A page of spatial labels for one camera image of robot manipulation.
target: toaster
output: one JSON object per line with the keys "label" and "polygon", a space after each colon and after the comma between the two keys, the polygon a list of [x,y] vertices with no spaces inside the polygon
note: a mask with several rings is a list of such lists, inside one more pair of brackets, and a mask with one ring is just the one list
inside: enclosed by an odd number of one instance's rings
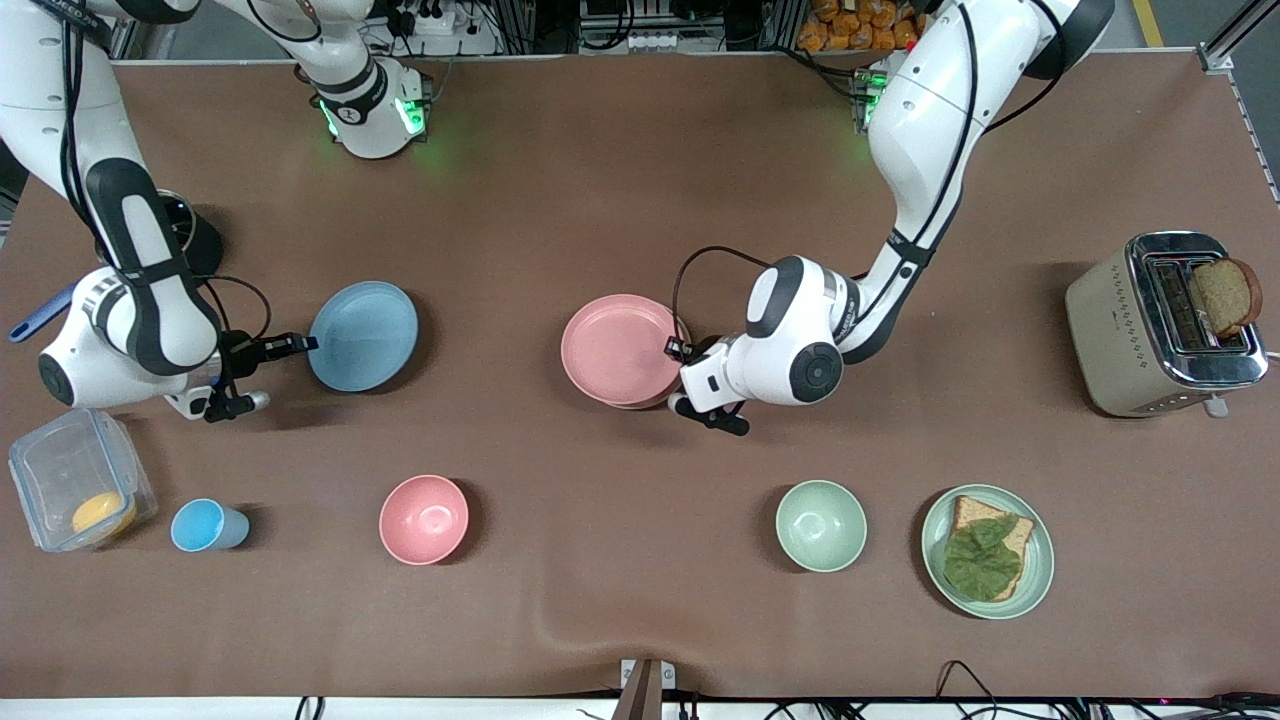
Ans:
{"label": "toaster", "polygon": [[1147,233],[1071,283],[1071,340],[1098,409],[1149,418],[1203,404],[1221,418],[1225,393],[1262,379],[1267,354],[1254,324],[1215,336],[1194,291],[1192,272],[1226,256],[1203,233]]}

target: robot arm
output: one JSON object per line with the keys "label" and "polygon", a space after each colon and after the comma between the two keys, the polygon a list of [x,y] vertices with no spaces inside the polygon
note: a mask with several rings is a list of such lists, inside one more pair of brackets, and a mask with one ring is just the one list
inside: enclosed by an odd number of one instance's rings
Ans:
{"label": "robot arm", "polygon": [[67,405],[108,407],[163,395],[187,418],[230,419],[268,400],[239,396],[236,378],[315,347],[294,333],[219,331],[100,45],[109,33],[99,13],[182,22],[197,3],[0,0],[0,138],[72,202],[110,263],[77,283],[61,332],[40,356],[41,379]]}
{"label": "robot arm", "polygon": [[[96,13],[172,22],[189,17],[198,0],[170,1],[93,0],[72,12],[99,23]],[[127,356],[113,363],[132,359],[134,375],[166,378],[214,354],[218,325],[165,220],[106,53],[69,27],[31,0],[0,0],[0,137],[32,174],[73,202],[114,266],[95,283],[102,301],[90,309],[78,293],[77,311],[40,361],[60,400],[101,405],[120,388],[102,364],[86,360],[97,355],[82,352],[87,343],[105,342]]]}
{"label": "robot arm", "polygon": [[372,58],[360,37],[372,0],[216,1],[298,61],[352,155],[387,158],[425,132],[422,76],[396,59]]}
{"label": "robot arm", "polygon": [[751,290],[746,333],[721,338],[681,368],[685,396],[672,409],[709,424],[709,414],[745,400],[818,402],[835,392],[842,364],[883,347],[951,224],[969,155],[1019,76],[1053,77],[1073,65],[1114,10],[1114,0],[1042,1],[1052,18],[1039,1],[942,4],[890,79],[868,129],[872,158],[897,204],[870,270],[846,281],[804,258],[774,263]]}

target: green lettuce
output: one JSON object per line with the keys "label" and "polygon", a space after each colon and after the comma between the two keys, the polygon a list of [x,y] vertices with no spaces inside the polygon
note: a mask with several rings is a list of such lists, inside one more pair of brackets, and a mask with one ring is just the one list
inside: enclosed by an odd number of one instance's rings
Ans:
{"label": "green lettuce", "polygon": [[1018,525],[1018,515],[975,520],[947,541],[942,575],[969,600],[991,602],[1005,592],[1023,569],[1018,553],[1005,547],[1005,538]]}

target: brown tabletop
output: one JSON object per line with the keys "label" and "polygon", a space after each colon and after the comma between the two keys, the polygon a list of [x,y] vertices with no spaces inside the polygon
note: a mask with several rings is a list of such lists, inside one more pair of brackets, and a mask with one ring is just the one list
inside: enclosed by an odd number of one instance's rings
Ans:
{"label": "brown tabletop", "polygon": [[[868,266],[892,199],[809,70],[462,63],[430,140],[384,161],[329,143],[284,67],[119,76],[157,184],[219,223],[225,272],[270,295],[278,331],[383,279],[413,296],[421,340],[384,392],[326,391],[294,359],[243,383],[275,401],[234,423],[159,400],[113,411],[161,510],[106,550],[36,550],[0,492],[0,694],[563,693],[616,684],[634,656],[733,696],[929,694],[954,657],[1009,696],[1280,687],[1280,384],[1233,395],[1225,421],[1101,418],[1062,307],[1085,268],[1155,229],[1208,232],[1280,287],[1231,87],[1193,55],[1093,56],[984,140],[888,346],[815,407],[750,405],[746,438],[588,400],[559,336],[602,295],[667,301],[707,243]],[[32,183],[0,252],[0,327],[91,265],[70,209]],[[699,260],[694,332],[741,329],[753,278]],[[256,327],[248,293],[223,296]],[[35,370],[55,332],[0,350],[3,446],[65,410]],[[445,566],[379,543],[387,492],[420,473],[471,501]],[[800,573],[772,537],[806,478],[867,509],[845,571]],[[931,498],[972,482],[1027,498],[1053,537],[1053,587],[1014,621],[960,615],[920,565]],[[247,548],[173,548],[169,520],[201,496],[250,506]]]}

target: bread slice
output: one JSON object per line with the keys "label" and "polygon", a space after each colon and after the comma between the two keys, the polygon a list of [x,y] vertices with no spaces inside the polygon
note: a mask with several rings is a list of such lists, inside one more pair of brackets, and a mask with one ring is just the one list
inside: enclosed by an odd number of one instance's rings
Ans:
{"label": "bread slice", "polygon": [[1262,286],[1253,268],[1224,258],[1192,272],[1199,306],[1217,337],[1231,337],[1262,314]]}
{"label": "bread slice", "polygon": [[[980,500],[974,500],[968,495],[961,495],[956,498],[956,518],[951,523],[951,534],[955,534],[961,528],[968,527],[975,520],[993,520],[1007,515],[1006,510],[998,507],[992,507]],[[1014,529],[1009,532],[1005,537],[1005,547],[1012,550],[1018,553],[1018,559],[1023,561],[1023,569],[1027,568],[1027,543],[1032,539],[1032,530],[1036,529],[1036,523],[1029,518],[1018,518],[1018,524]],[[1004,592],[992,598],[992,602],[1002,602],[1014,596],[1014,588],[1018,587],[1018,580],[1023,579],[1023,571],[1018,571],[1018,577],[1014,578],[1009,587]]]}

